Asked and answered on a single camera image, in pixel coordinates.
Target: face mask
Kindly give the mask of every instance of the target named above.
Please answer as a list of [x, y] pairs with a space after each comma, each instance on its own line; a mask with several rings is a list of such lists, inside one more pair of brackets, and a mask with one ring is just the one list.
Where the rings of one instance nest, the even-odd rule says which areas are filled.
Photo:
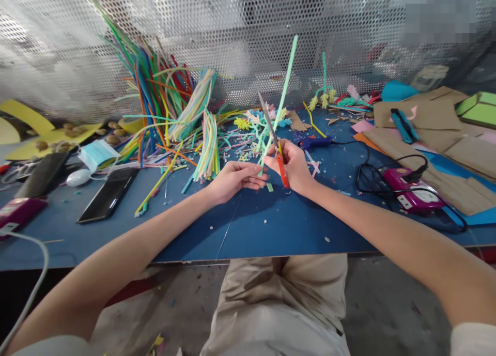
[[81, 148], [78, 158], [88, 166], [94, 173], [98, 166], [111, 158], [119, 158], [120, 154], [115, 151], [105, 140], [94, 141]]

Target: white mouse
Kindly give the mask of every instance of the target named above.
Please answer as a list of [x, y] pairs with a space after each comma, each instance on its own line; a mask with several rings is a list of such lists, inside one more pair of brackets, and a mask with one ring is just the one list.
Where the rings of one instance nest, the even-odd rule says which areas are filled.
[[88, 169], [80, 169], [67, 177], [67, 185], [70, 187], [77, 187], [89, 181], [91, 171]]

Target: perforated metal sheet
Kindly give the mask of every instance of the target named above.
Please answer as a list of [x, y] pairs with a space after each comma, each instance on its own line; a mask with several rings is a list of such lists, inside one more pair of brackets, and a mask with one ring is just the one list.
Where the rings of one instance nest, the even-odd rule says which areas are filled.
[[[274, 102], [282, 91], [291, 41], [299, 34], [289, 85], [293, 101], [328, 84], [359, 92], [395, 78], [409, 82], [426, 64], [452, 68], [487, 46], [491, 0], [99, 0], [131, 36], [218, 79], [216, 98]], [[0, 98], [15, 98], [50, 119], [95, 122], [138, 112], [125, 95], [127, 71], [98, 34], [108, 29], [89, 0], [0, 0]]]

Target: green box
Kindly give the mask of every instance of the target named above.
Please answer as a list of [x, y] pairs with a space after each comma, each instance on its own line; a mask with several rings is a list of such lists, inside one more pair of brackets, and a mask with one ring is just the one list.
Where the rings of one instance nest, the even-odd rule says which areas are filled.
[[456, 113], [463, 122], [496, 129], [496, 94], [480, 91], [462, 101]]

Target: orange scissors handle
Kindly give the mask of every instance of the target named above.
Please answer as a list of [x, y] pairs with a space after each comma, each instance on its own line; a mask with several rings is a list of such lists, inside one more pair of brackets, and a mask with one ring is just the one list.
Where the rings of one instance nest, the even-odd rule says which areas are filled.
[[281, 172], [281, 179], [283, 180], [284, 188], [289, 188], [288, 176], [286, 175], [286, 170], [284, 169], [284, 159], [280, 153], [277, 153], [275, 158], [279, 164], [279, 171]]

